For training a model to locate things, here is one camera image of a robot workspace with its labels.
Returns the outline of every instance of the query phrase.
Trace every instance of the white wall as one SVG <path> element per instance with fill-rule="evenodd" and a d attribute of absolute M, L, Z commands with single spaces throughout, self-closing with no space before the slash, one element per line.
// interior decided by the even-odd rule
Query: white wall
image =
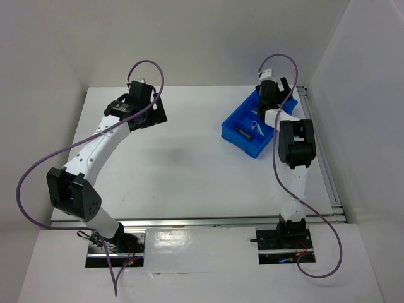
<path fill-rule="evenodd" d="M 16 302 L 38 230 L 20 214 L 15 188 L 25 169 L 73 139 L 84 89 L 40 7 L 29 0 L 0 1 L 0 302 Z M 32 173 L 23 202 L 37 220 L 49 221 L 45 174 L 67 155 Z"/>
<path fill-rule="evenodd" d="M 156 60 L 168 85 L 253 85 L 262 60 L 286 52 L 305 85 L 348 0 L 42 0 L 85 86 L 123 86 L 131 65 Z M 293 78 L 291 64 L 275 72 Z M 152 83 L 150 67 L 139 70 Z"/>
<path fill-rule="evenodd" d="M 336 185 L 385 301 L 403 302 L 404 4 L 351 0 L 309 85 Z"/>

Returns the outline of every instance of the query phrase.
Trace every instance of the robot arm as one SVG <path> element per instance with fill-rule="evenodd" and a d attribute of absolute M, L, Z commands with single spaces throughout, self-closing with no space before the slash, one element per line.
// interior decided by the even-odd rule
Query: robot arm
<path fill-rule="evenodd" d="M 151 108 L 137 118 L 104 132 L 150 104 L 154 87 L 140 80 L 132 81 L 128 88 L 129 93 L 113 101 L 104 111 L 95 131 L 102 135 L 88 142 L 62 169 L 53 167 L 47 174 L 53 207 L 76 217 L 87 227 L 98 231 L 108 242 L 124 250 L 127 249 L 125 243 L 137 240 L 125 234 L 123 225 L 101 207 L 102 199 L 93 187 L 108 158 L 130 132 L 167 121 L 162 101 L 158 99 L 156 109 Z"/>
<path fill-rule="evenodd" d="M 258 117 L 265 120 L 265 124 L 275 127 L 275 118 L 279 110 L 279 157 L 281 162 L 290 167 L 287 171 L 288 188 L 301 199 L 304 199 L 306 176 L 311 161 L 316 156 L 314 130 L 310 119 L 298 119 L 282 109 L 279 105 L 285 100 L 290 88 L 285 78 L 281 79 L 283 91 L 272 75 L 272 69 L 267 69 L 259 75 L 261 84 L 257 86 L 260 100 L 258 102 Z M 302 203 L 293 197 L 282 205 L 279 214 L 278 233 L 282 240 L 299 237 L 306 229 L 306 215 Z"/>

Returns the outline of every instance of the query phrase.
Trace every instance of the white object in bin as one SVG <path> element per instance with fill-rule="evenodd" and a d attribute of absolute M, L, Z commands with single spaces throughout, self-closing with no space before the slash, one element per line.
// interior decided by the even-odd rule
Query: white object in bin
<path fill-rule="evenodd" d="M 263 130 L 261 129 L 261 126 L 259 126 L 259 124 L 257 123 L 257 121 L 253 121 L 251 123 L 251 129 L 254 129 L 255 127 L 257 127 L 258 132 L 261 136 L 264 136 Z"/>

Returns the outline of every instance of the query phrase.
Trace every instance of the black marker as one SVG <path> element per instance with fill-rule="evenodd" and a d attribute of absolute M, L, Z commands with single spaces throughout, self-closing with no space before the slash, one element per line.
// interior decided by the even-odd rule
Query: black marker
<path fill-rule="evenodd" d="M 242 131 L 241 129 L 239 129 L 237 126 L 234 128 L 236 131 L 238 131 L 243 137 L 245 137 L 245 139 L 248 140 L 248 142 L 250 142 L 253 139 L 253 136 L 251 136 L 250 134 L 247 134 L 245 131 Z"/>

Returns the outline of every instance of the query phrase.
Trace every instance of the blue plastic bin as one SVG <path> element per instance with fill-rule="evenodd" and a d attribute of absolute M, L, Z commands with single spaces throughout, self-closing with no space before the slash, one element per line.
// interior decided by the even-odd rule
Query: blue plastic bin
<path fill-rule="evenodd" d="M 256 114 L 258 101 L 259 94 L 254 91 L 222 124 L 222 137 L 253 158 L 258 157 L 273 137 L 273 128 L 258 119 Z M 291 99 L 285 103 L 283 110 L 291 115 L 296 105 L 297 100 Z M 251 124 L 254 121 L 259 124 L 264 135 L 259 133 L 258 127 L 252 128 Z M 235 128 L 251 135 L 252 140 L 248 141 Z"/>

